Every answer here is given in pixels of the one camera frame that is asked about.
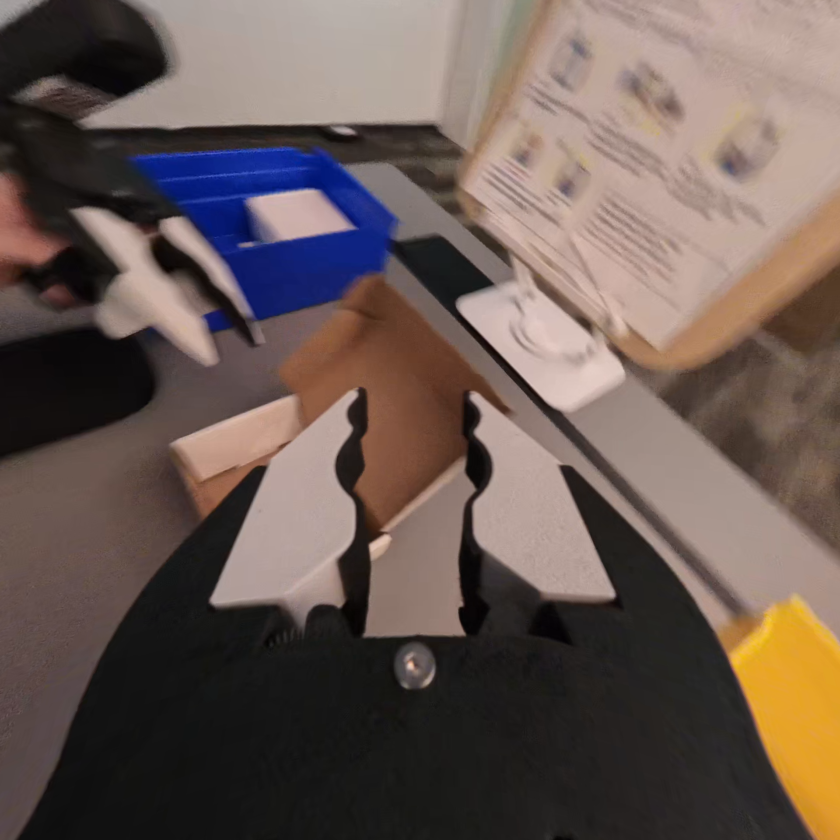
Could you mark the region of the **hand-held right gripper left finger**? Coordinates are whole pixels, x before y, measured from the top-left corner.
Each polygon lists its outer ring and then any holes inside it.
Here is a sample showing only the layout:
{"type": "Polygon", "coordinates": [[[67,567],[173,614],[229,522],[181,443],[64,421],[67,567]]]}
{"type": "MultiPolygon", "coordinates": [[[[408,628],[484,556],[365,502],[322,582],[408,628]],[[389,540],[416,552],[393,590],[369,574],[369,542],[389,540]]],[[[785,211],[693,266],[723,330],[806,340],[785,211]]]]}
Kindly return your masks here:
{"type": "Polygon", "coordinates": [[[355,488],[364,472],[366,391],[353,388],[266,467],[209,600],[218,610],[274,606],[298,628],[339,609],[364,634],[371,550],[355,488]]]}

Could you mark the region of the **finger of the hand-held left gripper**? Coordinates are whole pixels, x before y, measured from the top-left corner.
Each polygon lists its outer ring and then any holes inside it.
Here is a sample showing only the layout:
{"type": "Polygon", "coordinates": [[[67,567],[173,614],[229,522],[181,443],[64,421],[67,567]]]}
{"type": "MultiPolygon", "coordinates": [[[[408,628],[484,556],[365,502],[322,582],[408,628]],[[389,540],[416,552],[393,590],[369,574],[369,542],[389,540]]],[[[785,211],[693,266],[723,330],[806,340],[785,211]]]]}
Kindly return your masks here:
{"type": "Polygon", "coordinates": [[[104,208],[79,207],[72,216],[117,267],[93,312],[101,332],[118,340],[154,329],[199,364],[217,364],[203,317],[160,268],[147,235],[104,208]]]}
{"type": "Polygon", "coordinates": [[[156,261],[164,272],[181,272],[199,296],[222,312],[249,346],[265,340],[255,314],[227,261],[186,216],[165,217],[157,224],[156,261]]]}

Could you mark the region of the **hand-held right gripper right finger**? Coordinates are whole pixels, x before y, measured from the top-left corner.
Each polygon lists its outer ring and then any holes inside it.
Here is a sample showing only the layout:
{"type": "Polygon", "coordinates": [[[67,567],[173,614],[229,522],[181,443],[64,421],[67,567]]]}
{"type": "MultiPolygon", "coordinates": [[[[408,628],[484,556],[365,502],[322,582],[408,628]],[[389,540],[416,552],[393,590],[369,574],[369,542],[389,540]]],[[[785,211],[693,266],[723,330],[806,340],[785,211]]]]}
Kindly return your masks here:
{"type": "Polygon", "coordinates": [[[616,606],[561,462],[478,392],[463,408],[472,487],[458,551],[465,634],[561,636],[557,605],[616,606]]]}

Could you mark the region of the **brown cardboard box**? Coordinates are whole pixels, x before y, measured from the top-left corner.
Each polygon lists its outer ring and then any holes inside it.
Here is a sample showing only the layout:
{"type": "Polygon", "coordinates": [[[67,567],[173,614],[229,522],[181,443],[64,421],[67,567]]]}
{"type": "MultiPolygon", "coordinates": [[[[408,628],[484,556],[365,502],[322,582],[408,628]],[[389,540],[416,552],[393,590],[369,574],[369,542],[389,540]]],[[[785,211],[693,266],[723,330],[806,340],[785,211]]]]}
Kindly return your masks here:
{"type": "Polygon", "coordinates": [[[390,532],[455,476],[466,456],[464,402],[510,408],[462,355],[389,286],[358,280],[337,311],[280,368],[291,394],[181,437],[171,459],[204,520],[255,467],[265,466],[344,393],[367,394],[364,504],[371,559],[390,532]]]}

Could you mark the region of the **small white box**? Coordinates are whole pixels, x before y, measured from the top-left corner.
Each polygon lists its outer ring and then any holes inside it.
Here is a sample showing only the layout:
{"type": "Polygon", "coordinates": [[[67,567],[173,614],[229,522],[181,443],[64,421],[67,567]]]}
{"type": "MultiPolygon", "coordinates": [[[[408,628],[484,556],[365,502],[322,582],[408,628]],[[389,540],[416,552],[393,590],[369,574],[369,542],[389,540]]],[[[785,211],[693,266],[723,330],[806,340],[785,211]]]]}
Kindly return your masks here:
{"type": "Polygon", "coordinates": [[[245,212],[255,241],[262,245],[357,229],[326,193],[314,188],[249,197],[245,212]]]}

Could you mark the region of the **person's left hand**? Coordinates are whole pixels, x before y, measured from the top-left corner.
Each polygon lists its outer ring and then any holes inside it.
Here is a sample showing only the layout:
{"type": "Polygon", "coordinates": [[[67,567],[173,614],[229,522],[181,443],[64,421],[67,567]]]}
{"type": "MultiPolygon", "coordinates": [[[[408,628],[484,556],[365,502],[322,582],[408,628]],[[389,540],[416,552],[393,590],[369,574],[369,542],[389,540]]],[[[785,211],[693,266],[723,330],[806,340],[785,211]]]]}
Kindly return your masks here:
{"type": "Polygon", "coordinates": [[[1,175],[1,288],[18,284],[25,270],[47,265],[67,243],[43,230],[23,196],[18,180],[1,175]]]}

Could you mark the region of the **blue plastic bin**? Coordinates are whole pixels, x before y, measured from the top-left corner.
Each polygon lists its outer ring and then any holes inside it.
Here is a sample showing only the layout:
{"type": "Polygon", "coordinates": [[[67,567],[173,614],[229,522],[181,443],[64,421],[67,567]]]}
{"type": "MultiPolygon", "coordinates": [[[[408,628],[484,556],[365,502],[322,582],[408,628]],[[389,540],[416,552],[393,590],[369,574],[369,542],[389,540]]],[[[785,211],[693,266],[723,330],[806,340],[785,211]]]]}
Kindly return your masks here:
{"type": "Polygon", "coordinates": [[[397,217],[325,152],[219,150],[133,161],[227,261],[258,320],[338,300],[357,278],[385,267],[397,217]],[[307,188],[326,193],[357,229],[255,241],[245,199],[307,188]]]}

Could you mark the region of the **dark cloth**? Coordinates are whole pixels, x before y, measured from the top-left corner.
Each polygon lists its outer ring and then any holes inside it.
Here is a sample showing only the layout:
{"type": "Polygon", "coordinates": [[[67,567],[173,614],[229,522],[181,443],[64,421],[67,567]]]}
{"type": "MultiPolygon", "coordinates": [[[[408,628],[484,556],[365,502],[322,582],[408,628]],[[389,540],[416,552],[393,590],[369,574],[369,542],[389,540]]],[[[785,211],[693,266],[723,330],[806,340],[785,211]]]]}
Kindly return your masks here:
{"type": "Polygon", "coordinates": [[[1,346],[1,457],[105,427],[146,407],[156,391],[135,338],[78,328],[1,346]]]}

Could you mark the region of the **white board stand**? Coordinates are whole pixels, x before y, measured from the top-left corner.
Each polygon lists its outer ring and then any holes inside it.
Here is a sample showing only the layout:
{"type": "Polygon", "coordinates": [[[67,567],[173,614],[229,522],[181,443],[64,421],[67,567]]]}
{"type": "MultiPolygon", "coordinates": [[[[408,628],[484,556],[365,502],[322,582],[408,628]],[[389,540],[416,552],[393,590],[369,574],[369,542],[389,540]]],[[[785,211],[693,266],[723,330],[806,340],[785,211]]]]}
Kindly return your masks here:
{"type": "Polygon", "coordinates": [[[468,325],[555,411],[576,413],[623,385],[625,369],[603,334],[544,294],[519,259],[511,265],[512,280],[457,299],[468,325]]]}

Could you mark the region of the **yellow plastic bin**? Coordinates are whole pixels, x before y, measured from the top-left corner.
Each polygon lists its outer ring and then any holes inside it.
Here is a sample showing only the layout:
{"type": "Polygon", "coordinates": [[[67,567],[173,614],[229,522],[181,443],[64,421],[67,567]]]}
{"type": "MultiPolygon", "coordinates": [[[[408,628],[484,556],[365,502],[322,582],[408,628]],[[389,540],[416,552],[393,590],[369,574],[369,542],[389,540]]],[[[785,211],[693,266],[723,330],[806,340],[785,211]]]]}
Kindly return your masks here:
{"type": "Polygon", "coordinates": [[[814,838],[839,838],[839,643],[799,596],[718,633],[765,751],[814,838]]]}

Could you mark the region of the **printed instruction board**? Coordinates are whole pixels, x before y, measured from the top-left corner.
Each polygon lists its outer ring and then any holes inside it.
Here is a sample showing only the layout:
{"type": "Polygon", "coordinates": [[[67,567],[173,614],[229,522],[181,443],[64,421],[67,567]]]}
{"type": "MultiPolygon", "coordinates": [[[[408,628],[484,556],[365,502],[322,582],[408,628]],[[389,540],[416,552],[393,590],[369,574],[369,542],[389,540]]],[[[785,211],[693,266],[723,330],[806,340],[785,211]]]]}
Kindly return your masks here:
{"type": "Polygon", "coordinates": [[[649,370],[838,267],[838,2],[537,2],[458,179],[472,220],[649,370]]]}

